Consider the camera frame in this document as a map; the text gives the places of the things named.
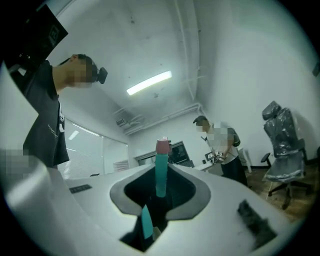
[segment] person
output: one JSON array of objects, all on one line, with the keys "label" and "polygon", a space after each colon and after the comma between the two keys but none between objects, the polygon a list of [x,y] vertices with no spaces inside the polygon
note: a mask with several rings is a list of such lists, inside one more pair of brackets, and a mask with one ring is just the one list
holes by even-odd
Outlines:
[{"label": "person", "polygon": [[201,132],[206,133],[206,141],[213,157],[218,158],[221,163],[223,176],[248,186],[236,148],[240,140],[235,130],[223,122],[215,127],[203,115],[198,116],[193,123],[201,129]]},{"label": "person", "polygon": [[38,112],[23,144],[23,153],[35,156],[49,168],[58,168],[69,160],[65,142],[65,117],[59,94],[66,87],[88,88],[99,81],[104,84],[107,71],[98,70],[85,54],[74,54],[58,66],[42,63],[30,82],[20,88]]}]

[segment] plastic-wrapped chair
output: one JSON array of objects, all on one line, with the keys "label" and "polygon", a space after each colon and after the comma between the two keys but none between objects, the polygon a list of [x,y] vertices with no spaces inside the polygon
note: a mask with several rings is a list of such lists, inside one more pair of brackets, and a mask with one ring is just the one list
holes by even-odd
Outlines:
[{"label": "plastic-wrapped chair", "polygon": [[275,161],[271,165],[270,153],[267,153],[261,162],[267,162],[269,170],[263,180],[281,182],[283,184],[269,191],[268,195],[281,189],[286,189],[286,196],[282,209],[285,210],[291,201],[293,186],[306,188],[307,193],[312,193],[312,186],[300,181],[305,174],[305,141],[298,139],[293,115],[288,108],[281,108],[275,101],[271,102],[262,112],[266,121],[264,130],[269,136]]}]

